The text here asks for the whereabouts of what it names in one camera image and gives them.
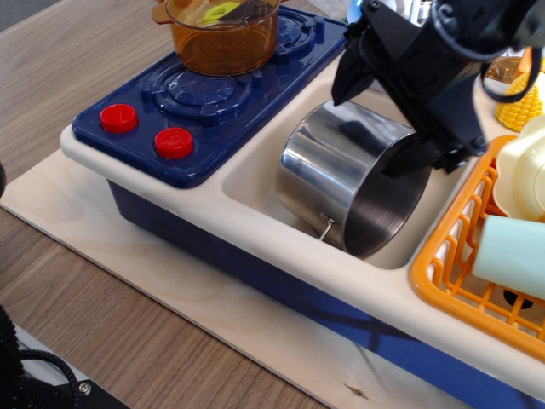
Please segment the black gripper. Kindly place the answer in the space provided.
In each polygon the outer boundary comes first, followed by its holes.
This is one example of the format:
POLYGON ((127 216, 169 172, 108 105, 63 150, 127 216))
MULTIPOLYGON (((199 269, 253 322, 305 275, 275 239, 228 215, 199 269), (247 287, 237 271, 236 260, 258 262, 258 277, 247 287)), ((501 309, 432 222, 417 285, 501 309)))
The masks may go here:
POLYGON ((387 153, 382 173, 398 178, 431 165, 448 173, 486 151, 473 105, 479 66, 439 34, 432 9, 422 26, 380 1, 364 1, 349 25, 331 89, 335 106, 378 82, 415 133, 387 153))

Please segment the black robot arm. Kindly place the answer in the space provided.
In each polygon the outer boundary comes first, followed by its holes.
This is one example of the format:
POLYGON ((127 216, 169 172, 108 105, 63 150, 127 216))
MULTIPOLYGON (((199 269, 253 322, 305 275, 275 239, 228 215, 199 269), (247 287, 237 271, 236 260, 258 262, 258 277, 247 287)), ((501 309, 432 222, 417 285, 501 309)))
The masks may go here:
POLYGON ((433 1, 416 26, 378 1, 364 1, 349 25, 332 86, 340 105, 378 81, 415 130, 384 172, 404 176, 429 165, 448 173, 481 156, 487 142, 473 84, 506 50, 531 49, 536 82, 544 47, 542 1, 433 1))

